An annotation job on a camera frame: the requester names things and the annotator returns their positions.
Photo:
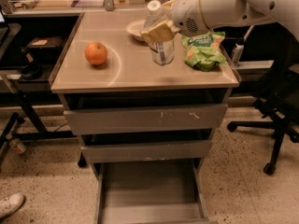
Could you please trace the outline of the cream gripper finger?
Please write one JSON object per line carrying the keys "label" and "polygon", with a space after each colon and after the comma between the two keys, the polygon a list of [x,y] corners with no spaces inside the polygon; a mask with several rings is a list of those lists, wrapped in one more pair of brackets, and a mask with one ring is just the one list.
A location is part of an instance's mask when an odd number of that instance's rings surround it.
{"label": "cream gripper finger", "polygon": [[175,4],[177,0],[169,0],[167,2],[164,2],[162,4],[162,13],[167,16],[167,17],[170,17],[171,16],[171,10],[172,10],[172,7],[173,5]]}
{"label": "cream gripper finger", "polygon": [[144,28],[140,34],[146,43],[163,43],[172,40],[180,29],[170,20],[160,21]]}

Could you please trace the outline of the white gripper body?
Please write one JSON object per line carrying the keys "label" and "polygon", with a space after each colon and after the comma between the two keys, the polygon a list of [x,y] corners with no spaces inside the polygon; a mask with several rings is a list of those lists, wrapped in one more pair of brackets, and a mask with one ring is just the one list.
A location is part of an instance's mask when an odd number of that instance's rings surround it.
{"label": "white gripper body", "polygon": [[172,6],[172,21],[182,35],[191,37],[210,30],[204,15],[204,0],[176,0]]}

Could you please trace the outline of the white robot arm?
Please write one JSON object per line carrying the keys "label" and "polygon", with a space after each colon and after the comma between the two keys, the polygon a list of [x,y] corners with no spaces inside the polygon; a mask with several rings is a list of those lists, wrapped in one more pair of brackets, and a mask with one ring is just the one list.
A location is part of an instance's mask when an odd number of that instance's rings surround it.
{"label": "white robot arm", "polygon": [[173,0],[164,19],[141,35],[148,43],[169,41],[177,33],[191,37],[221,27],[277,22],[299,39],[299,0]]}

